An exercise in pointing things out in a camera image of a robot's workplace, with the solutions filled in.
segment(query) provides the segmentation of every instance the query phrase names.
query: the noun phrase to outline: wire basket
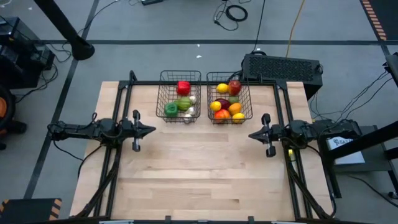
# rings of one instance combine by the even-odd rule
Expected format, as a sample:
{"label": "wire basket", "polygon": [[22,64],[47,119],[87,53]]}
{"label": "wire basket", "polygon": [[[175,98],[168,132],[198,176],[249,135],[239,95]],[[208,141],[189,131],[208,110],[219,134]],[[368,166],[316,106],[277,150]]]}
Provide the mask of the wire basket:
{"label": "wire basket", "polygon": [[[207,113],[213,124],[242,124],[246,120],[253,117],[253,110],[251,106],[249,82],[247,78],[241,77],[241,72],[210,72],[207,73]],[[239,80],[242,84],[242,89],[238,93],[239,103],[242,104],[241,113],[244,114],[243,119],[215,119],[215,111],[210,109],[211,102],[222,98],[228,100],[229,93],[219,93],[217,85],[220,83],[228,84],[230,80]]]}
{"label": "wire basket", "polygon": [[[188,81],[191,84],[191,92],[187,96],[195,96],[197,101],[194,105],[194,115],[185,117],[185,112],[178,110],[176,117],[168,117],[165,114],[167,103],[173,103],[180,99],[177,94],[177,82]],[[200,89],[201,73],[199,71],[163,71],[160,73],[159,92],[157,95],[156,116],[163,118],[168,123],[194,123],[200,116]]]}

